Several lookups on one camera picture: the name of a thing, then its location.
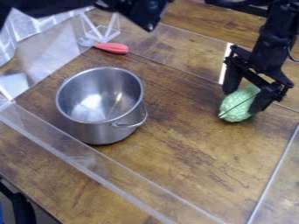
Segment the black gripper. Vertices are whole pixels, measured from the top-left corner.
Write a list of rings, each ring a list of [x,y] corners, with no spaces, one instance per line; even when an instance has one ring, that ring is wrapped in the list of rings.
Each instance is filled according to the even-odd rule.
[[[231,53],[224,59],[227,70],[221,90],[225,95],[234,93],[243,78],[259,87],[260,91],[248,108],[251,115],[264,111],[274,101],[280,101],[295,85],[282,69],[294,44],[294,28],[263,25],[251,52],[236,45],[230,48]]]

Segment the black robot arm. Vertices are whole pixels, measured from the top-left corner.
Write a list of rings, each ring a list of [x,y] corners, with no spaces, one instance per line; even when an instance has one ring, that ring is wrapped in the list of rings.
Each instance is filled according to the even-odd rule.
[[[0,30],[11,10],[19,10],[32,18],[43,18],[83,7],[95,6],[103,11],[120,13],[145,31],[157,26],[173,0],[0,0]],[[266,6],[266,23],[259,29],[254,49],[247,51],[238,45],[230,47],[224,59],[225,78],[221,86],[227,96],[238,92],[242,80],[248,80],[259,89],[242,104],[254,115],[267,109],[272,102],[286,97],[295,86],[282,71],[282,66],[292,58],[291,50],[299,35],[299,0],[243,0],[230,2],[216,0],[225,8],[248,5]]]

